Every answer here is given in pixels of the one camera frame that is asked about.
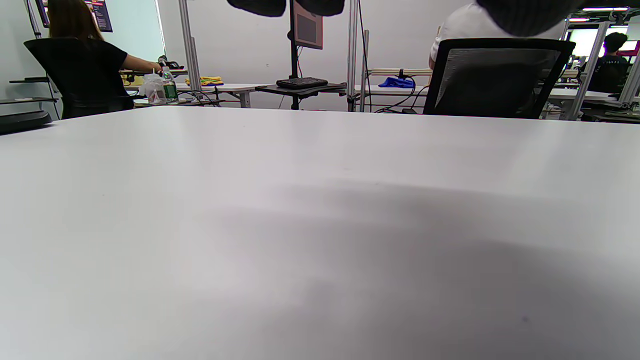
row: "computer monitor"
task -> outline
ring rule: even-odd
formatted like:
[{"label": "computer monitor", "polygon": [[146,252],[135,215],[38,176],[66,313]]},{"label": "computer monitor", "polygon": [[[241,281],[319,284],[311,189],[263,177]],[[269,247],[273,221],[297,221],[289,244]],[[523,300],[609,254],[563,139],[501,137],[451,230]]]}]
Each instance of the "computer monitor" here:
[{"label": "computer monitor", "polygon": [[638,44],[637,40],[630,40],[628,42],[625,42],[624,45],[620,47],[620,51],[636,50],[637,44]]},{"label": "computer monitor", "polygon": [[[40,12],[40,18],[42,19],[42,25],[45,28],[49,27],[48,2],[49,0],[36,0],[38,12]],[[85,0],[84,2],[89,7],[89,10],[91,10],[93,19],[98,25],[100,31],[112,33],[113,28],[111,27],[111,20],[109,19],[109,12],[107,11],[107,4],[105,3],[105,0]]]},{"label": "computer monitor", "polygon": [[293,14],[296,45],[322,50],[322,17],[306,11],[297,1],[293,2]]}]

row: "plastic water bottle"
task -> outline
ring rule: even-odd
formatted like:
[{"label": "plastic water bottle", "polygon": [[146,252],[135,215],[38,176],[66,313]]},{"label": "plastic water bottle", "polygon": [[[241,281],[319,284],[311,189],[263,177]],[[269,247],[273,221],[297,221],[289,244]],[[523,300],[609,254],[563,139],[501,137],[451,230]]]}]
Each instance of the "plastic water bottle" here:
[{"label": "plastic water bottle", "polygon": [[171,75],[171,71],[169,71],[169,67],[167,66],[162,68],[162,85],[164,87],[166,103],[172,105],[179,104],[178,88],[175,86],[173,75]]}]

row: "ceiling light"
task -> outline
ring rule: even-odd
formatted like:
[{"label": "ceiling light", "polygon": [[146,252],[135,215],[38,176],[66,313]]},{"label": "ceiling light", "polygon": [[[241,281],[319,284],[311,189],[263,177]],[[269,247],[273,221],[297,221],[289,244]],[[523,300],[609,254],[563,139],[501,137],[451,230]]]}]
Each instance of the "ceiling light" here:
[{"label": "ceiling light", "polygon": [[584,8],[583,12],[625,12],[629,8]]}]

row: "blue cloth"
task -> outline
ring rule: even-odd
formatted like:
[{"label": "blue cloth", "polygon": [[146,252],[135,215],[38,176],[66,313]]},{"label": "blue cloth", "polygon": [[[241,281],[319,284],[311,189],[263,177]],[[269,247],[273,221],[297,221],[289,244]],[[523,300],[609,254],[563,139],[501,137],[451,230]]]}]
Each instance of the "blue cloth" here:
[{"label": "blue cloth", "polygon": [[415,83],[411,79],[387,78],[384,83],[378,86],[381,88],[411,89],[415,87]]}]

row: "keyboard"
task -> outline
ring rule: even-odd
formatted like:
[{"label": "keyboard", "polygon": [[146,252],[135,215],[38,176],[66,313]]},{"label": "keyboard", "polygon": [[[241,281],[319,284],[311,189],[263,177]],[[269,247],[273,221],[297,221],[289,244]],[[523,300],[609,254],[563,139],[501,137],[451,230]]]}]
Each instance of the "keyboard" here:
[{"label": "keyboard", "polygon": [[293,90],[302,90],[308,88],[315,88],[318,86],[326,86],[329,82],[327,80],[316,79],[316,78],[299,78],[299,79],[287,79],[287,80],[278,80],[276,81],[276,85],[281,88],[293,89]]}]

